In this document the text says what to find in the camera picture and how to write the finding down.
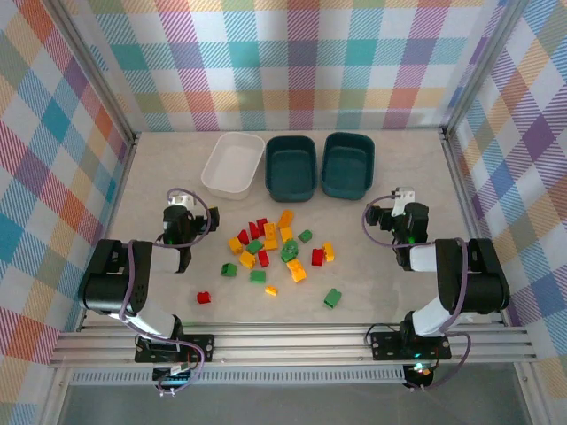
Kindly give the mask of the teal plastic container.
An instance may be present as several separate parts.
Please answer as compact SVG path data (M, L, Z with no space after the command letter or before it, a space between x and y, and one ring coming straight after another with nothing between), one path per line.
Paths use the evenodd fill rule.
M280 135L266 145L265 185L280 203L306 202L317 187L316 148L304 135Z
M335 132L327 136L322 158L322 190L334 198L362 199L372 187L375 144L361 134Z

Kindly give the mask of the aluminium side rail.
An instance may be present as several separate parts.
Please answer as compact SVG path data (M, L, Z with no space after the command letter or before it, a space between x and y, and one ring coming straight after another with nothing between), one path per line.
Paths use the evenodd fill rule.
M509 306L510 289L493 242L481 234L478 219L458 166L454 143L439 134L441 147L457 195L467 235L464 247L455 241L438 249L439 300L453 319L482 315L502 324Z
M113 193L111 195L111 202L108 207L105 207L103 209L103 217L105 220L103 221L102 229L96 232L96 237L97 237L96 243L98 243L100 240L108 236L110 230L112 229L114 216L120 206L121 196L126 181L128 179L128 173L136 151L136 144L139 141L140 136L141 136L140 132L134 133L133 142L127 145L123 161L117 165L117 169L115 170L113 177L114 186L113 186ZM72 311L69 313L67 319L66 330L71 332L80 331L82 329L82 322L86 317L86 308L83 305L81 292L82 292L83 284L86 282L87 278L89 277L90 262L91 260L94 259L95 249L96 248L93 248L91 250L91 253L89 255L86 264L85 272L83 274L81 282L79 283L79 289L77 291L77 297L76 297L77 301L74 304L74 307L72 308Z

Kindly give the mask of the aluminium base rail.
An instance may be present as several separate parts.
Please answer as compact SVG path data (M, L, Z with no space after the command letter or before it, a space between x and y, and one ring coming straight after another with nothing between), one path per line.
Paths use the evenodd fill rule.
M363 366L373 364L382 344L367 324L200 324L191 334L214 338L211 367ZM533 362L536 353L524 328L500 323L459 326L443 345L450 362ZM135 336L121 326L96 322L64 333L52 367L132 367Z

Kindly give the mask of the black controller board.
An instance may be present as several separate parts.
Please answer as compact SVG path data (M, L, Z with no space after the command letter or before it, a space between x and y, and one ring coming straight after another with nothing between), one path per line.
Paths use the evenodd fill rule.
M168 367L155 367L152 370L151 378L155 382L161 381L162 385L180 386L190 379L192 370L193 368L188 363Z
M411 390L428 387L434 377L434 372L421 362L404 365L403 374L405 379L403 385Z

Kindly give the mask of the white plastic container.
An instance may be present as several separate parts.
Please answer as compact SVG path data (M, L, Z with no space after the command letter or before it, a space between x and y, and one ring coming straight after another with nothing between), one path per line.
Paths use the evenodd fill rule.
M214 196L245 199L265 150L264 140L240 132L221 135L201 173L201 181Z

